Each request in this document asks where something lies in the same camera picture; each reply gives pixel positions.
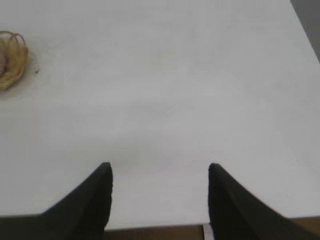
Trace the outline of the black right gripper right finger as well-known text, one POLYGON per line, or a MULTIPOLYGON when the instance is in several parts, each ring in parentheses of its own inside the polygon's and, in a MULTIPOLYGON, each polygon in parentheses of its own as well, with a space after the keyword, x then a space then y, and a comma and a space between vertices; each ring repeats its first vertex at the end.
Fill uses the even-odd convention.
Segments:
POLYGON ((220 164, 208 168, 208 214, 216 240, 318 240, 251 194, 220 164))

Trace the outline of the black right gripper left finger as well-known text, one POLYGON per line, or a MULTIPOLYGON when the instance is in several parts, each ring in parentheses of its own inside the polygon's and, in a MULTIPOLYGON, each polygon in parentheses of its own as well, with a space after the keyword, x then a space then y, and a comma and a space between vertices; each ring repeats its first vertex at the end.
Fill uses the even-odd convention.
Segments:
POLYGON ((110 163, 102 163, 78 187, 39 214, 2 216, 2 240, 101 240, 113 192, 110 163))

